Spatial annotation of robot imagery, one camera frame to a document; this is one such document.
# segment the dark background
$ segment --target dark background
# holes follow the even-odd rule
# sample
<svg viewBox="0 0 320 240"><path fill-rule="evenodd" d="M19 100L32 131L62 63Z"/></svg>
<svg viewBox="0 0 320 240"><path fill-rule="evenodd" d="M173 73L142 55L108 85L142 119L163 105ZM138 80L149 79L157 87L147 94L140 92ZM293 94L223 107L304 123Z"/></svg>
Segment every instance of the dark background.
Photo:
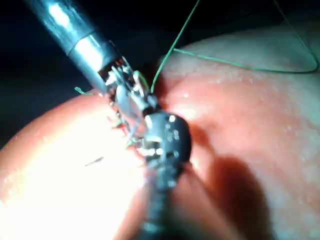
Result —
<svg viewBox="0 0 320 240"><path fill-rule="evenodd" d="M105 36L135 68L154 63L170 48L192 1L79 0ZM293 22L312 19L318 0L278 0ZM90 86L22 1L0 10L0 148L44 112ZM272 0L202 0L179 46L211 36L279 24Z"/></svg>

